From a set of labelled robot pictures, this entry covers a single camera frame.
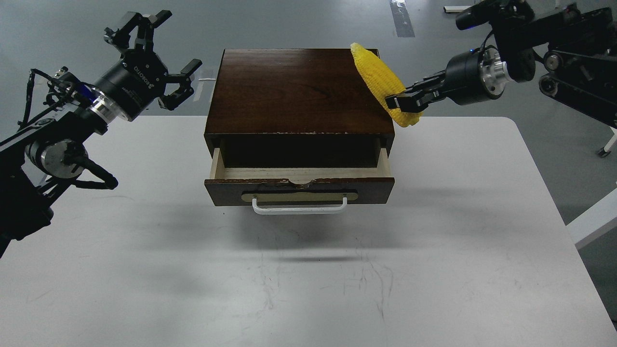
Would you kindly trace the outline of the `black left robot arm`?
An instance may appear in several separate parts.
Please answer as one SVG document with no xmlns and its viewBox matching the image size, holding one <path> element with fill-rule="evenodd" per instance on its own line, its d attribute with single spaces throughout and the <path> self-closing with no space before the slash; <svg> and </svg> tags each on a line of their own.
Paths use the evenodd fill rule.
<svg viewBox="0 0 617 347">
<path fill-rule="evenodd" d="M 52 205 L 71 187 L 118 186 L 84 147 L 91 135 L 105 134 L 115 119 L 133 121 L 152 101 L 174 110 L 194 94 L 192 74 L 202 65 L 192 59 L 179 73 L 168 72 L 154 52 L 154 30 L 172 16 L 128 12 L 105 41 L 120 53 L 93 84 L 62 67 L 50 76 L 29 71 L 24 116 L 18 131 L 1 143 L 1 252 L 48 226 Z"/>
</svg>

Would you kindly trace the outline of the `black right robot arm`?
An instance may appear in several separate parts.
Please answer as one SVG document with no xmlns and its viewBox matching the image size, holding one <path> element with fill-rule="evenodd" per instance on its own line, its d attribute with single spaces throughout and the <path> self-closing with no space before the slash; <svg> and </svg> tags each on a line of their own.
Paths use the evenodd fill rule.
<svg viewBox="0 0 617 347">
<path fill-rule="evenodd" d="M 496 100 L 506 83 L 546 75 L 543 95 L 616 127 L 616 22 L 609 7 L 582 13 L 575 3 L 536 15 L 524 0 L 485 0 L 456 16 L 460 30 L 488 23 L 495 45 L 460 53 L 446 68 L 403 92 L 388 92 L 387 108 L 418 113 L 450 98 L 457 105 Z"/>
</svg>

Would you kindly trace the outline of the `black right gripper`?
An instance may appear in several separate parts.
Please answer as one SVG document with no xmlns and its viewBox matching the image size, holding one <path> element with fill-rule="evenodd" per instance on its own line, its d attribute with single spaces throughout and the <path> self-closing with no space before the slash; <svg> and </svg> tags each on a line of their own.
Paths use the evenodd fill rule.
<svg viewBox="0 0 617 347">
<path fill-rule="evenodd" d="M 472 49 L 450 59 L 445 70 L 415 81 L 401 93 L 385 97 L 385 110 L 420 113 L 431 103 L 452 99 L 457 105 L 496 100 L 511 82 L 507 63 L 494 46 Z"/>
</svg>

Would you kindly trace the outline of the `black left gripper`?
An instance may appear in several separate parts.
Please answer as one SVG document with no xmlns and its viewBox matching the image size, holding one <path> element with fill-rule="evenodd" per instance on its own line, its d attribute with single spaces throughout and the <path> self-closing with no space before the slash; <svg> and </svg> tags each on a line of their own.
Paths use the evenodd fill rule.
<svg viewBox="0 0 617 347">
<path fill-rule="evenodd" d="M 202 61 L 192 59 L 179 73 L 170 74 L 154 53 L 154 30 L 172 15 L 170 10 L 154 15 L 127 12 L 116 27 L 104 30 L 104 41 L 123 54 L 94 86 L 122 109 L 127 121 L 134 121 L 157 97 L 160 108 L 172 111 L 194 94 L 192 75 Z M 167 85 L 178 89 L 164 95 Z"/>
</svg>

